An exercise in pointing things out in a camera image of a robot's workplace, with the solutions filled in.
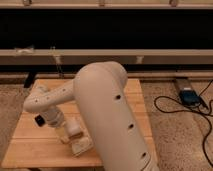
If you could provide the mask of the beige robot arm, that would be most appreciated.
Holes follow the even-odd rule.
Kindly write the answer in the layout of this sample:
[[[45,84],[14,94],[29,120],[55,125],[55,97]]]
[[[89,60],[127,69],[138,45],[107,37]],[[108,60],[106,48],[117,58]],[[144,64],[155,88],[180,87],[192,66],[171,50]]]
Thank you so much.
[[[160,171],[127,102],[126,84],[120,63],[90,63],[62,86],[31,93],[24,110],[40,113],[75,101],[105,171]]]

